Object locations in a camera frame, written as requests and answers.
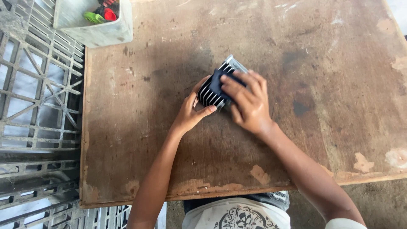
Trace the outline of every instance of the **worn wooden tabletop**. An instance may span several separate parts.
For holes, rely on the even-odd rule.
[[[229,55],[341,185],[407,177],[407,42],[384,0],[139,0],[134,40],[86,50],[82,207],[130,204],[185,96]],[[167,200],[295,188],[226,111],[178,148]]]

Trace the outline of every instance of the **printed graphic on shirt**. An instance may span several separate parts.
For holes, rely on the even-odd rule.
[[[244,228],[244,229],[278,229],[278,226],[266,215],[248,206],[233,207],[224,214],[214,229]]]

